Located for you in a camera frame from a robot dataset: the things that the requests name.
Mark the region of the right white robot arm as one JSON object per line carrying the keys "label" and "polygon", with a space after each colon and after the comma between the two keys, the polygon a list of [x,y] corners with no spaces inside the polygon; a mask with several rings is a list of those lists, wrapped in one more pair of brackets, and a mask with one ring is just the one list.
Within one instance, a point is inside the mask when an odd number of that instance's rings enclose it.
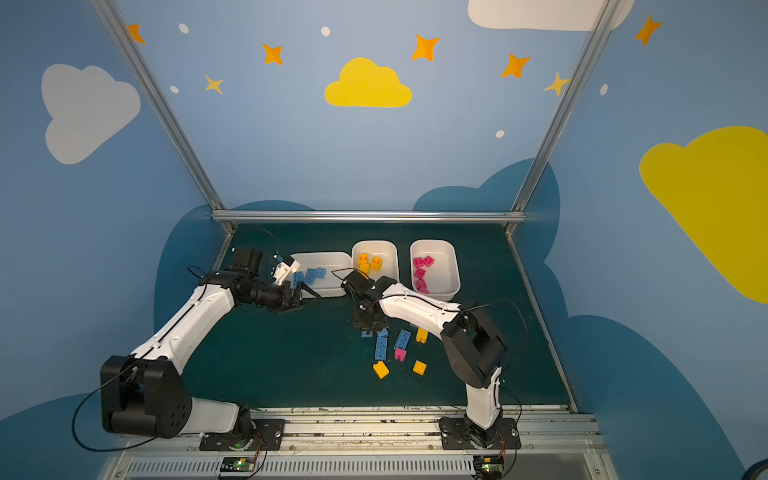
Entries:
{"label": "right white robot arm", "polygon": [[508,339],[489,315],[486,304],[438,301],[391,277],[374,279],[354,268],[344,271],[341,288],[355,303],[354,329],[365,336],[381,336],[392,320],[402,320],[442,342],[452,371],[465,385],[467,398],[462,419],[444,417],[439,421],[448,437],[445,449],[520,445],[517,422],[504,418],[500,400],[502,374],[522,358],[529,340],[528,324],[516,304],[511,307],[521,320],[523,339],[510,360]]}

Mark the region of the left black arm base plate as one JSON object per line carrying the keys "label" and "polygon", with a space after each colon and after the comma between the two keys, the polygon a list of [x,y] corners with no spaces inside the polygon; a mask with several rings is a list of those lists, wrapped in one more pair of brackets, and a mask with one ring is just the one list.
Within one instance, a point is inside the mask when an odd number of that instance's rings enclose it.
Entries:
{"label": "left black arm base plate", "polygon": [[253,418],[248,425],[240,423],[229,433],[206,433],[199,444],[200,451],[255,452],[258,448],[269,452],[281,447],[286,426],[284,419]]}

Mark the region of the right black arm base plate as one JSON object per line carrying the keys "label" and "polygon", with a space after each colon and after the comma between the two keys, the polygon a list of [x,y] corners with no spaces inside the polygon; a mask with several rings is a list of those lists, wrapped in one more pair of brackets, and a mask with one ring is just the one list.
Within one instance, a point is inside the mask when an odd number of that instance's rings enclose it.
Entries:
{"label": "right black arm base plate", "polygon": [[489,429],[482,429],[467,417],[441,417],[438,427],[444,450],[517,450],[522,445],[513,418],[498,417]]}

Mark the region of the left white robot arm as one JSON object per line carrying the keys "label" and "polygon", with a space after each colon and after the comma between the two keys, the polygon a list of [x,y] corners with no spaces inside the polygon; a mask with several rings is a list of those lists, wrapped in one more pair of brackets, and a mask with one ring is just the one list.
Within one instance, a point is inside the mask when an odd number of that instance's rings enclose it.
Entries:
{"label": "left white robot arm", "polygon": [[140,436],[145,443],[201,434],[229,440],[232,449],[250,446],[256,432],[249,408],[195,398],[182,375],[213,327],[236,307],[290,312],[301,308],[303,293],[313,291],[291,278],[300,270],[298,260],[279,260],[264,279],[259,275],[262,259],[256,249],[235,251],[227,268],[199,276],[190,298],[148,340],[104,362],[94,393],[106,432]]}

